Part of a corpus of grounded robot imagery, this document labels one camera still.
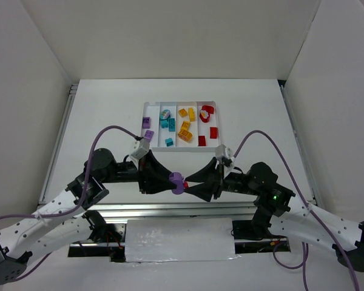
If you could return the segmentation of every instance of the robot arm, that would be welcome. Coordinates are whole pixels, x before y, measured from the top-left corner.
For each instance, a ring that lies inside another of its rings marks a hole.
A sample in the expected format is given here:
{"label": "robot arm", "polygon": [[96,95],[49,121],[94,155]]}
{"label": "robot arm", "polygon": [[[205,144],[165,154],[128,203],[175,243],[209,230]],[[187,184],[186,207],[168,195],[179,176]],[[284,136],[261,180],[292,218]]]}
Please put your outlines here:
{"label": "robot arm", "polygon": [[134,143],[130,157],[132,161],[117,163],[109,150],[96,150],[86,198],[76,212],[57,218],[43,217],[46,214],[65,213],[78,204],[83,192],[84,173],[69,183],[65,191],[53,201],[33,213],[36,219],[26,218],[1,230],[0,285],[16,281],[27,265],[75,241],[91,239],[98,242],[107,233],[120,239],[120,234],[111,229],[98,212],[88,210],[109,193],[103,183],[112,182],[137,182],[139,191],[143,194],[178,190],[178,194],[190,193],[207,202],[212,198],[218,199],[222,191],[254,195],[257,197],[254,202],[257,211],[252,227],[256,236],[297,237],[306,243],[335,252],[339,262],[345,265],[331,237],[310,215],[310,210],[313,209],[329,229],[337,234],[354,269],[364,272],[364,222],[359,224],[341,219],[311,204],[305,207],[293,191],[276,183],[278,176],[263,162],[254,164],[247,174],[231,172],[234,158],[231,151],[222,145],[217,149],[216,157],[205,168],[185,179],[200,184],[184,187],[184,181],[176,180],[175,173],[155,159],[144,139]]}
{"label": "robot arm", "polygon": [[186,178],[186,181],[200,184],[185,192],[207,202],[212,197],[218,199],[222,191],[254,195],[257,211],[251,224],[258,237],[298,238],[335,254],[339,263],[346,266],[334,240],[311,215],[313,211],[335,235],[354,270],[364,272],[364,221],[358,223],[340,218],[311,203],[306,206],[299,195],[277,183],[278,176],[263,162],[254,164],[246,174],[229,172],[225,176],[227,168],[233,168],[233,157],[222,146],[205,168]]}

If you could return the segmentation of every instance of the white table surface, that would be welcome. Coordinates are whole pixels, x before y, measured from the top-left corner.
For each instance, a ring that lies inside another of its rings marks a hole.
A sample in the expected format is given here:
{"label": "white table surface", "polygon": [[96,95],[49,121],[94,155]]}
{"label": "white table surface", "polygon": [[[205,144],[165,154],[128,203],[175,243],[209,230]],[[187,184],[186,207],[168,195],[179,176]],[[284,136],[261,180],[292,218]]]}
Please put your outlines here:
{"label": "white table surface", "polygon": [[[306,199],[312,199],[302,159],[276,80],[260,79],[127,79],[81,80],[70,112],[58,159],[50,178],[45,201],[51,201],[83,170],[97,133],[108,125],[120,125],[140,134],[146,101],[215,101],[221,141],[236,150],[244,135],[254,129],[268,133],[282,150]],[[133,139],[117,130],[104,134],[98,147],[112,151],[122,161]],[[204,167],[213,153],[155,152],[160,163],[172,172],[189,176]],[[275,149],[264,136],[254,135],[244,145],[236,166],[248,171],[256,162],[267,163],[278,182],[294,190]],[[143,195],[137,183],[106,184],[110,194],[102,203],[202,202],[171,191]],[[253,201],[255,197],[223,192],[216,202]]]}

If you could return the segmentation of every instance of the cable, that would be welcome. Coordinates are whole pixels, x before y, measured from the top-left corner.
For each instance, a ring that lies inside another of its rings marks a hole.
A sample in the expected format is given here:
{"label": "cable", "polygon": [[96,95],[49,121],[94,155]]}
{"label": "cable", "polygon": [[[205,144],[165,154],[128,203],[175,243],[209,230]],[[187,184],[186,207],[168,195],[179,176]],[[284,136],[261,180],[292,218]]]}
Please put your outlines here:
{"label": "cable", "polygon": [[43,257],[43,259],[41,259],[34,268],[31,269],[31,271],[29,271],[27,274],[25,274],[24,276],[21,276],[19,278],[16,278],[14,280],[14,282],[18,282],[20,280],[23,280],[25,277],[30,276],[52,253],[48,253],[46,256]]}
{"label": "cable", "polygon": [[239,167],[233,167],[233,169],[234,169],[234,170],[238,170],[238,171],[240,171],[242,174],[244,174],[244,173],[243,173],[243,170],[242,170],[241,168],[239,168]]}
{"label": "cable", "polygon": [[309,257],[309,244],[305,244],[304,242],[302,243],[302,247],[303,247],[304,244],[306,245],[303,261],[299,265],[293,267],[293,266],[287,266],[287,265],[283,264],[281,261],[278,260],[278,258],[276,256],[276,251],[278,250],[278,247],[280,247],[280,246],[282,246],[282,245],[284,245],[286,243],[287,243],[286,241],[283,241],[283,242],[278,243],[274,247],[274,250],[272,251],[272,254],[274,255],[274,259],[283,268],[286,268],[286,269],[289,269],[289,270],[297,270],[297,269],[299,269],[299,268],[301,268],[303,266],[304,262],[306,262],[305,258],[308,259],[308,257]]}
{"label": "cable", "polygon": [[306,280],[306,261],[308,260],[308,256],[309,256],[309,244],[305,244],[303,242],[302,250],[303,250],[303,264],[302,264],[303,285],[305,287],[305,291],[309,291],[308,282]]}
{"label": "cable", "polygon": [[[241,141],[240,145],[238,146],[238,148],[237,148],[237,150],[236,150],[236,152],[234,154],[234,157],[235,158],[237,157],[237,155],[239,154],[240,150],[243,148],[244,143],[254,133],[259,133],[261,135],[264,135],[271,142],[271,144],[274,146],[274,148],[276,149],[277,153],[279,154],[279,156],[280,156],[283,164],[285,165],[287,172],[289,173],[289,176],[291,178],[291,181],[294,184],[294,187],[297,190],[299,197],[301,198],[301,200],[304,203],[304,205],[306,206],[306,208],[308,208],[309,207],[309,203],[307,202],[307,200],[305,199],[305,197],[302,195],[302,192],[301,192],[301,190],[300,190],[300,188],[299,188],[299,186],[298,186],[298,184],[297,184],[297,182],[296,182],[296,180],[294,178],[294,175],[292,174],[292,172],[291,172],[291,170],[290,170],[290,168],[289,168],[289,166],[288,166],[288,164],[287,164],[287,162],[285,160],[285,157],[282,155],[280,149],[278,148],[278,146],[276,145],[276,143],[274,142],[274,140],[267,133],[265,133],[265,132],[263,132],[261,130],[253,130],[253,131],[249,132],[243,138],[243,140]],[[346,255],[343,247],[341,246],[340,242],[337,240],[337,238],[334,236],[334,234],[329,230],[329,228],[326,226],[326,224],[318,217],[318,215],[313,210],[310,210],[310,213],[321,224],[321,226],[326,230],[326,232],[329,234],[329,236],[333,239],[334,243],[339,248],[342,256],[344,257],[345,263],[348,266],[349,274],[351,275],[354,288],[355,288],[356,291],[360,291],[359,282],[357,280],[357,277],[356,277],[356,274],[354,272],[353,266],[352,266],[352,264],[351,264],[348,256]]]}
{"label": "cable", "polygon": [[[93,142],[93,144],[92,144],[92,146],[90,148],[89,157],[88,157],[88,160],[87,160],[87,167],[86,167],[86,171],[85,171],[83,192],[81,194],[81,198],[78,201],[78,204],[74,208],[72,208],[72,209],[70,209],[70,210],[68,210],[66,212],[56,213],[56,214],[46,214],[46,215],[42,215],[42,218],[56,218],[56,217],[66,216],[66,215],[69,215],[69,214],[77,211],[84,204],[84,201],[86,199],[87,184],[89,182],[89,177],[90,177],[90,169],[92,168],[92,159],[93,159],[93,153],[95,151],[95,147],[96,147],[97,142],[100,139],[100,137],[106,131],[108,131],[110,129],[121,130],[122,132],[125,132],[126,134],[132,136],[136,140],[141,139],[139,136],[134,135],[132,132],[130,132],[127,129],[125,129],[125,128],[121,127],[121,126],[118,126],[118,125],[110,125],[110,126],[107,126],[104,129],[102,129],[102,131],[100,131],[97,134],[97,136],[96,136],[96,138],[95,138],[95,140],[94,140],[94,142]],[[9,215],[0,216],[0,220],[6,219],[6,218],[35,218],[35,216],[34,215],[27,215],[27,214],[9,214]]]}
{"label": "cable", "polygon": [[83,246],[83,244],[80,241],[77,241],[77,244],[79,245],[79,247],[83,251],[84,256],[87,256],[87,253],[86,253],[86,250],[85,250],[85,247]]}

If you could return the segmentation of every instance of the white paper sheet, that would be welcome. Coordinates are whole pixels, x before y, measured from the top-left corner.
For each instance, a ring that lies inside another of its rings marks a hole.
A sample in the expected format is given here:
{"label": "white paper sheet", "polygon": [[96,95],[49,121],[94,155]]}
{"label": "white paper sheet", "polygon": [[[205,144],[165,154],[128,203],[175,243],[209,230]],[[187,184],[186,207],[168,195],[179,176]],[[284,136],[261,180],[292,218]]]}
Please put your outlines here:
{"label": "white paper sheet", "polygon": [[230,218],[129,220],[127,262],[234,259]]}

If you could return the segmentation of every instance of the white corner wall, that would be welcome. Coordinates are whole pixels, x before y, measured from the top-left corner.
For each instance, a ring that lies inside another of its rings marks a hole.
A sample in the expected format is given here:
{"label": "white corner wall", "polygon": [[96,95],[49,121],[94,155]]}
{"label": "white corner wall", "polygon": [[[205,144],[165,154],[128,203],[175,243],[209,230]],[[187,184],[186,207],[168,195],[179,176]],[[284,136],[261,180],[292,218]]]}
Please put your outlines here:
{"label": "white corner wall", "polygon": [[[285,93],[321,201],[363,221],[364,7],[358,0],[322,1]],[[359,277],[364,288],[364,274]]]}
{"label": "white corner wall", "polygon": [[0,215],[38,203],[69,92],[17,0],[0,0]]}
{"label": "white corner wall", "polygon": [[21,0],[74,81],[286,79],[320,0]]}

